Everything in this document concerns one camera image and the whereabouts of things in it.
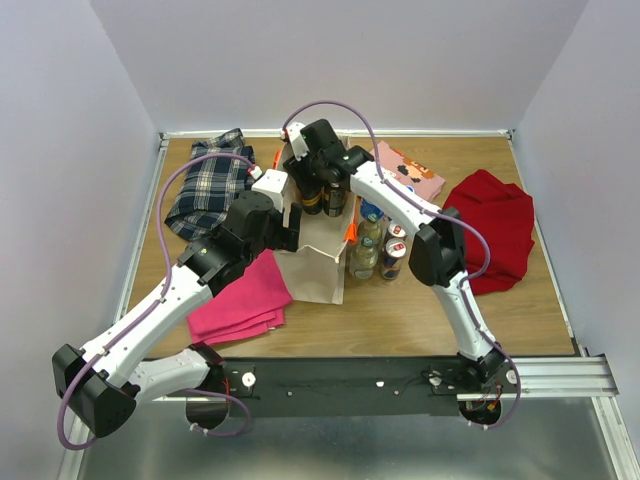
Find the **beige canvas bag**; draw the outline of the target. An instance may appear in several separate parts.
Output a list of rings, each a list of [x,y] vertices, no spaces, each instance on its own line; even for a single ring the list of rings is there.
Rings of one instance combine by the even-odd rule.
[[[286,159],[281,158],[281,153],[282,149],[274,170],[286,172],[283,169]],[[289,211],[293,202],[302,205],[300,191],[288,176],[282,213]],[[326,304],[343,302],[347,246],[355,238],[356,221],[354,194],[346,190],[345,200],[342,215],[335,218],[328,217],[324,210],[317,215],[303,210],[298,250],[274,253],[293,299]]]

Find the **green cap glass bottle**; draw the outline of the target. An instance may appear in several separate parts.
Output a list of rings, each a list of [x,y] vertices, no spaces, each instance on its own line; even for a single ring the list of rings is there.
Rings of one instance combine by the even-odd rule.
[[[358,239],[369,238],[374,246],[379,246],[383,238],[383,229],[380,218],[375,213],[368,214],[358,225]]]
[[[353,248],[349,261],[349,272],[358,280],[370,279],[378,260],[376,243],[368,236],[362,237]]]

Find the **red top can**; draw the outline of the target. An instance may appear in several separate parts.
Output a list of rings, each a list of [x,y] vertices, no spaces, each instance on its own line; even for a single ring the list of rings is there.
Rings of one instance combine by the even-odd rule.
[[[406,231],[402,228],[400,224],[395,221],[389,221],[385,230],[384,243],[389,242],[390,240],[402,240],[404,241],[407,237]]]
[[[398,277],[403,259],[407,254],[407,245],[401,239],[390,239],[382,250],[381,276],[386,280]]]

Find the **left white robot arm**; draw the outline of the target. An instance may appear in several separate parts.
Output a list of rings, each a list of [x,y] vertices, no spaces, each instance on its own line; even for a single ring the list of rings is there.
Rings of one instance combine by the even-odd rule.
[[[160,284],[120,321],[81,348],[62,345],[52,357],[61,399],[57,427],[72,411],[96,438],[118,430],[151,393],[194,389],[214,393],[222,380],[209,354],[189,347],[170,370],[151,380],[137,367],[151,348],[189,313],[215,298],[265,250],[298,248],[302,206],[280,211],[258,191],[232,202],[224,222],[188,244]]]

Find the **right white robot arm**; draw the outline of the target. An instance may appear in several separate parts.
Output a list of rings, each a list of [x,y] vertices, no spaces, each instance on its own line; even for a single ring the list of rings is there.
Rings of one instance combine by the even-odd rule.
[[[454,332],[460,366],[455,381],[480,392],[496,380],[507,354],[496,341],[474,298],[472,275],[465,262],[464,231],[476,231],[453,208],[441,210],[421,199],[381,166],[379,149],[346,148],[330,123],[291,122],[282,127],[282,140],[293,156],[301,180],[335,184],[376,205],[400,224],[411,242],[408,266],[414,277],[433,289]]]

